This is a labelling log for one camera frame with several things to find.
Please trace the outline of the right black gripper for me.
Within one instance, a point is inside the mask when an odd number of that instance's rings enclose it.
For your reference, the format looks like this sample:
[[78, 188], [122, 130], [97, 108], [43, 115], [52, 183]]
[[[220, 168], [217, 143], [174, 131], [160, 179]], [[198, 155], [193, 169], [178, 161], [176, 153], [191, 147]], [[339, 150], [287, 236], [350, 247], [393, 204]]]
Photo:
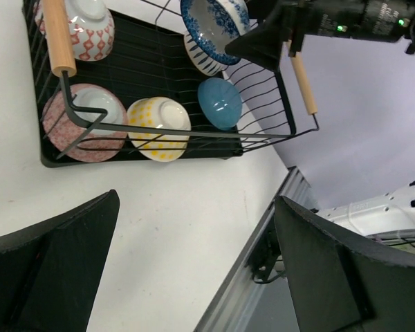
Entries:
[[227, 55], [272, 72], [279, 70], [285, 42], [290, 55], [302, 50], [307, 35], [349, 38], [360, 28], [366, 1], [247, 1], [257, 27], [229, 42]]

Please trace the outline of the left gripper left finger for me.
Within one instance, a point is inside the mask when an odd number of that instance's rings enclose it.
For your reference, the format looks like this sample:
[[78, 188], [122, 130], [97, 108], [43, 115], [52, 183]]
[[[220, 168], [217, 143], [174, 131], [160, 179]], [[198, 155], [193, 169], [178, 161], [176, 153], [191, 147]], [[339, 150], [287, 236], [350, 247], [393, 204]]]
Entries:
[[0, 236], [0, 331], [85, 331], [118, 220], [115, 190]]

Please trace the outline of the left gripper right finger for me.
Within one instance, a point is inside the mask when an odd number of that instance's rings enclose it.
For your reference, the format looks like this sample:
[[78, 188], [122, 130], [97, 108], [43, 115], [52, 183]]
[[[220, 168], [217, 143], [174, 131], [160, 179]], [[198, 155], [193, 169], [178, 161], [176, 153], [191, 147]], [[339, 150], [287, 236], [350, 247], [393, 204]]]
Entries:
[[415, 331], [415, 254], [285, 196], [275, 201], [275, 227], [300, 331]]

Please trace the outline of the white blue floral bowl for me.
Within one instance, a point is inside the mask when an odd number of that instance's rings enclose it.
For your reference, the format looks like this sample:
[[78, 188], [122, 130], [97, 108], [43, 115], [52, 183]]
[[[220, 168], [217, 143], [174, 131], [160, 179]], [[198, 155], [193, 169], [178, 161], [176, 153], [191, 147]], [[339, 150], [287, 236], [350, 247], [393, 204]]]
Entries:
[[182, 0], [180, 12], [194, 42], [213, 60], [232, 66], [240, 58], [229, 55], [225, 47], [250, 30], [245, 1]]

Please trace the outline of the white blue-striped bowl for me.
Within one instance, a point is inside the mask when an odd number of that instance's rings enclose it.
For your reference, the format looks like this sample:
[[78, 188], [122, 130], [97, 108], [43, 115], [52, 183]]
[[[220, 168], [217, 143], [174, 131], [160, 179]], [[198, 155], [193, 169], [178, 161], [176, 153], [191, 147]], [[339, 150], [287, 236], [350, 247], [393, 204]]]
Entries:
[[193, 40], [192, 36], [185, 31], [184, 35], [184, 47], [186, 53], [193, 63], [193, 65], [204, 75], [214, 76], [221, 71], [227, 69], [227, 66], [212, 59], [207, 53], [205, 53]]

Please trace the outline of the plain blue bowl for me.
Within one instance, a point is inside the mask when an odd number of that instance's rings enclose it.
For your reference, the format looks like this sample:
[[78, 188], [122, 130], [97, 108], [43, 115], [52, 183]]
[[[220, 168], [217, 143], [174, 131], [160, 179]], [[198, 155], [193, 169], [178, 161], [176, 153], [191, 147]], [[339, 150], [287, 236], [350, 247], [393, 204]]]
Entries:
[[217, 129], [227, 131], [238, 123], [243, 103], [229, 81], [211, 77], [199, 84], [197, 97], [203, 114]]

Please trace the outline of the yellow blue sun bowl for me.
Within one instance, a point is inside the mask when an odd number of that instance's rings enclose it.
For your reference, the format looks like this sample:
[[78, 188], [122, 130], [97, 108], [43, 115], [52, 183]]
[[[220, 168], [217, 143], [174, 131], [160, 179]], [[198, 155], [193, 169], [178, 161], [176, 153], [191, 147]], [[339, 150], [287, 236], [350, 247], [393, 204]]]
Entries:
[[[144, 98], [127, 110], [131, 126], [152, 129], [190, 131], [190, 117], [183, 105], [166, 97]], [[139, 152], [148, 159], [168, 163], [185, 152], [189, 136], [163, 133], [129, 132], [128, 137]]]

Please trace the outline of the blue triangle pattern bowl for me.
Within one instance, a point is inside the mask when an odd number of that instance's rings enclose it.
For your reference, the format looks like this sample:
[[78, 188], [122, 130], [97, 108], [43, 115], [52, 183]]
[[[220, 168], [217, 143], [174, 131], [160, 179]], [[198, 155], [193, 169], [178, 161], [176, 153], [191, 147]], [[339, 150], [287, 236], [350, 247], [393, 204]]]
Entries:
[[102, 0], [65, 0], [74, 57], [96, 62], [107, 57], [115, 39], [112, 14]]

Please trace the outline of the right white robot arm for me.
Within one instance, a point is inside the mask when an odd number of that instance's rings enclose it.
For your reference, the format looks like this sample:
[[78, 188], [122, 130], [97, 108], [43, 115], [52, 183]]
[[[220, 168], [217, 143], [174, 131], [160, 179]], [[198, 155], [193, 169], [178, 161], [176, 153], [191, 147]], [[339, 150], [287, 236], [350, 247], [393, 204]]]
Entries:
[[320, 127], [275, 146], [323, 204], [367, 236], [415, 240], [415, 1], [249, 1], [254, 31], [228, 46], [287, 65], [293, 107]]

